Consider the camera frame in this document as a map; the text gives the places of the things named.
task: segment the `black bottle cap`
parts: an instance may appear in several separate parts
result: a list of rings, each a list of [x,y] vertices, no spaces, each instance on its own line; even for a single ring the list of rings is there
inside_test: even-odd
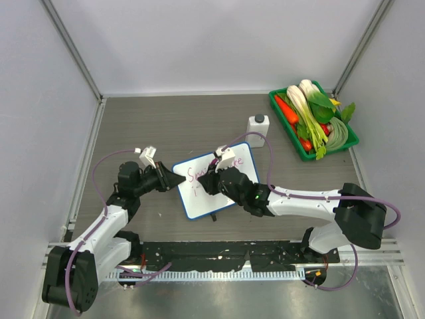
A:
[[[257,115],[255,115],[255,122],[257,122],[257,123],[264,122],[264,115],[263,114],[257,114]]]

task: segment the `white bottle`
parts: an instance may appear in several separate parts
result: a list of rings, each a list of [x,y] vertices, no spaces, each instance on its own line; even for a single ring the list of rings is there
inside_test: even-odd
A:
[[[246,132],[258,132],[266,136],[269,125],[270,122],[267,115],[257,114],[248,119]],[[264,145],[264,138],[250,134],[245,137],[245,142],[248,142],[251,148],[261,148]]]

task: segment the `green tray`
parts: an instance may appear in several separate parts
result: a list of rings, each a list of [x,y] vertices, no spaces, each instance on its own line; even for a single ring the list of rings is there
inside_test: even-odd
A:
[[[316,81],[312,81],[312,82],[319,88],[320,92],[326,94],[325,91],[321,88],[321,86],[320,86],[319,83],[317,83]],[[298,137],[295,135],[294,131],[292,130],[292,128],[290,126],[290,124],[286,120],[286,117],[284,116],[284,114],[280,110],[278,104],[274,100],[274,96],[277,93],[286,93],[286,89],[287,88],[282,88],[280,90],[271,91],[268,94],[268,96],[270,97],[270,105],[272,106],[272,109],[274,110],[274,112],[278,116],[279,121],[284,126],[284,129],[285,129],[286,133],[288,133],[288,136],[290,137],[290,139],[292,141],[292,144],[295,146],[295,149],[297,150],[297,152],[298,152],[299,156],[301,157],[301,159],[303,161],[313,161],[313,160],[316,159],[316,154],[308,154],[308,153],[305,152],[305,150],[303,149],[301,143],[298,140]],[[336,111],[335,116],[338,119],[341,119],[341,114],[339,113],[338,110]],[[339,148],[338,150],[326,152],[326,155],[334,154],[334,153],[337,153],[337,152],[340,152],[340,151],[343,151],[343,150],[348,150],[348,148],[350,148],[351,146],[354,146],[354,145],[356,145],[356,144],[359,143],[359,138],[354,133],[354,131],[350,128],[350,125],[346,125],[346,126],[347,126],[347,129],[348,129],[348,139],[345,142],[345,144],[342,145],[341,148]]]

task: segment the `blue whiteboard border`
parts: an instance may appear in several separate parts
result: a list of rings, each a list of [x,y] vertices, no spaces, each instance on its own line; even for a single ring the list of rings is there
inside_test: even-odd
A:
[[[259,182],[260,182],[260,177],[258,176],[257,166],[255,165],[254,156],[252,156],[252,151],[251,151],[250,144],[248,144],[247,142],[240,142],[240,143],[237,143],[237,144],[233,144],[233,145],[231,145],[231,147],[233,147],[233,146],[237,146],[237,145],[240,145],[240,144],[246,144],[246,145],[248,146],[248,149],[250,150],[250,155],[251,155],[252,163],[254,164],[255,174],[257,175],[257,179],[258,179],[258,183],[259,183]],[[189,158],[189,159],[186,159],[185,161],[180,161],[180,162],[178,162],[178,163],[175,163],[175,164],[173,165],[173,167],[171,168],[171,171],[172,171],[172,172],[174,172],[174,167],[175,167],[176,165],[179,165],[179,164],[185,163],[185,162],[187,162],[187,161],[195,160],[195,159],[197,159],[197,158],[201,158],[201,157],[203,157],[203,156],[206,156],[206,155],[209,155],[209,154],[213,154],[213,153],[214,153],[214,152],[205,153],[205,154],[202,154],[202,155],[196,156],[196,157],[194,157],[194,158]],[[195,221],[195,220],[197,220],[197,219],[199,219],[199,218],[201,218],[201,217],[204,217],[204,216],[207,216],[207,215],[211,215],[211,214],[213,214],[213,213],[216,213],[217,211],[222,211],[223,209],[226,209],[226,208],[229,208],[229,207],[232,207],[232,206],[235,206],[235,205],[236,205],[236,203],[234,203],[234,204],[232,204],[232,205],[229,205],[229,206],[226,206],[226,207],[223,207],[223,208],[220,208],[220,209],[216,209],[215,211],[211,211],[210,213],[207,213],[207,214],[204,214],[204,215],[201,215],[201,216],[195,217],[195,218],[190,218],[190,217],[187,215],[187,210],[186,210],[185,204],[183,203],[183,198],[181,197],[180,190],[179,190],[179,196],[180,196],[181,205],[183,206],[183,209],[185,210],[186,217],[187,217],[187,219],[189,219],[189,220],[191,220],[191,221]]]

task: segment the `robotic arm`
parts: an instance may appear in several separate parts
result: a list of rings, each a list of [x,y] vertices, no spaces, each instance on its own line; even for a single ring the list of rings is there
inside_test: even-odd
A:
[[[48,255],[46,274],[42,289],[42,300],[50,304],[68,307],[66,295],[65,268],[71,254],[81,241],[72,262],[70,273],[70,293],[75,309],[87,311],[94,302],[98,286],[106,275],[123,261],[140,258],[141,245],[139,236],[129,231],[121,231],[140,207],[139,197],[156,189],[169,191],[185,177],[169,171],[162,162],[154,162],[155,148],[145,148],[140,156],[147,165],[144,171],[134,161],[121,164],[118,182],[114,192],[106,201],[108,214],[102,214],[67,247],[55,246]]]
[[[140,159],[146,166],[144,171],[133,161],[121,164],[114,192],[106,201],[108,214],[101,214],[67,247],[56,246],[51,250],[42,290],[44,302],[69,306],[68,291],[75,309],[87,311],[105,276],[123,261],[134,264],[140,257],[139,236],[120,229],[136,214],[140,196],[154,189],[165,192],[185,181],[185,177],[169,171],[160,161],[154,162],[154,153],[153,147],[145,148],[141,153]],[[258,217],[299,215],[329,221],[323,227],[305,232],[300,253],[307,260],[314,262],[331,249],[350,243],[367,249],[381,246],[386,215],[384,205],[370,201],[327,200],[328,197],[347,195],[371,197],[360,187],[346,183],[340,190],[314,192],[273,186],[272,191],[268,185],[253,183],[247,175],[231,167],[234,159],[231,148],[222,151],[221,147],[214,154],[216,159],[209,165],[207,173],[198,178],[209,195],[221,193]],[[295,198],[296,195],[320,198],[302,199]],[[67,288],[65,268],[75,250]]]
[[[342,189],[333,191],[292,191],[282,187],[273,189],[266,184],[252,183],[248,176],[231,167],[234,153],[231,148],[214,153],[214,160],[199,183],[209,195],[221,193],[252,215],[262,217],[299,215],[329,221],[322,227],[310,228],[303,237],[303,253],[326,254],[331,249],[354,244],[366,249],[379,249],[384,230],[386,207],[368,201],[328,201],[328,197],[372,197],[355,184],[346,183]],[[317,197],[302,199],[300,197]]]

